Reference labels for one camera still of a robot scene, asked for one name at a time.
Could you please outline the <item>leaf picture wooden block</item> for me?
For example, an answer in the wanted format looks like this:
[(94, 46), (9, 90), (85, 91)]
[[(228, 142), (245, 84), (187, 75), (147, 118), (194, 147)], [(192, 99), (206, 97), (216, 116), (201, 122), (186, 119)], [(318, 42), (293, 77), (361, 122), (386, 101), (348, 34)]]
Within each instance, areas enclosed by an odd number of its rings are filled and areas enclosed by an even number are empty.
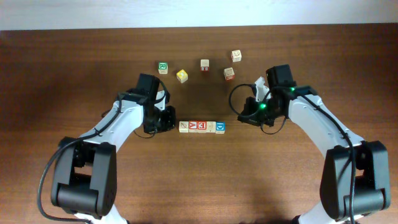
[(180, 121), (178, 130), (180, 133), (188, 133), (189, 132), (189, 122), (188, 121)]

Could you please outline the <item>red letter A block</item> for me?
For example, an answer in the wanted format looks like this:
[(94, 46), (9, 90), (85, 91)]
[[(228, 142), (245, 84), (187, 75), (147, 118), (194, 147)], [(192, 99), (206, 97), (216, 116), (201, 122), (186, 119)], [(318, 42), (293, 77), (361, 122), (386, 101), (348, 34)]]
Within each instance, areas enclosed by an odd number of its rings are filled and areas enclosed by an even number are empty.
[(189, 133), (197, 133), (198, 132), (198, 121), (189, 121), (188, 122), (188, 132)]

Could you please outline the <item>blue letter D block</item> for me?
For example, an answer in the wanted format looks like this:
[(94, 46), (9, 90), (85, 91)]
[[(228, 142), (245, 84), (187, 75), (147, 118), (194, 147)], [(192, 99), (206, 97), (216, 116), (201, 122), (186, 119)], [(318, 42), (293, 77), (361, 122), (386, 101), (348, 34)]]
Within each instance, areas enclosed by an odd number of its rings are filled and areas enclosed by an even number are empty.
[(225, 122), (216, 122), (216, 134), (224, 134), (226, 129)]

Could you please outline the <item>red letter E block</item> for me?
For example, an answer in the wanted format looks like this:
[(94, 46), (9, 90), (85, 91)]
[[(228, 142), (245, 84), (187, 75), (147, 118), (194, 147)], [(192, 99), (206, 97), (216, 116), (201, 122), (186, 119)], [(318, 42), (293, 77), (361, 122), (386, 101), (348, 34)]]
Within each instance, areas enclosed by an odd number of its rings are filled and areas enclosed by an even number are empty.
[(207, 122), (206, 121), (198, 121), (197, 122), (197, 131), (199, 133), (206, 133), (207, 132)]

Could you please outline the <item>plain letter J block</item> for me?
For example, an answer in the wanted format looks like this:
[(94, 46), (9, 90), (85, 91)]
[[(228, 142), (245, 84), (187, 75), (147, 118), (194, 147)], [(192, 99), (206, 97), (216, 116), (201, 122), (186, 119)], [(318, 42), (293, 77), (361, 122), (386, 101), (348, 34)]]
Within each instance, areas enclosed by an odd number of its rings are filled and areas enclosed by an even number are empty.
[(207, 121), (206, 122), (206, 132), (207, 133), (215, 133), (216, 132), (216, 121)]

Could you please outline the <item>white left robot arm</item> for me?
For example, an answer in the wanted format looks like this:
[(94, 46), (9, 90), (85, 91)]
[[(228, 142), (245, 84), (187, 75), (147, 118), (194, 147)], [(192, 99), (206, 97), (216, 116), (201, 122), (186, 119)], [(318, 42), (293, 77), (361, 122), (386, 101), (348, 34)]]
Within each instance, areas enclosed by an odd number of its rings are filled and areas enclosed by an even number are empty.
[(51, 203), (68, 222), (127, 223), (115, 204), (117, 152), (139, 127), (147, 138), (175, 127), (170, 94), (157, 77), (140, 74), (136, 87), (119, 92), (101, 121), (78, 138), (63, 138), (45, 166), (54, 165)]

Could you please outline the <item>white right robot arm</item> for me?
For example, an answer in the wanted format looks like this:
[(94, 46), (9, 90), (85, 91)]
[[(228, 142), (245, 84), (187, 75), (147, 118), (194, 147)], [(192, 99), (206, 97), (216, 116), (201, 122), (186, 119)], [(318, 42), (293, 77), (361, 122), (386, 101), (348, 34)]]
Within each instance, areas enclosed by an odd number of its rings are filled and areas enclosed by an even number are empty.
[(262, 128), (289, 119), (324, 157), (320, 201), (292, 223), (356, 223), (391, 205), (388, 153), (380, 141), (365, 141), (324, 105), (310, 86), (297, 86), (288, 65), (269, 68), (250, 85), (238, 121)]

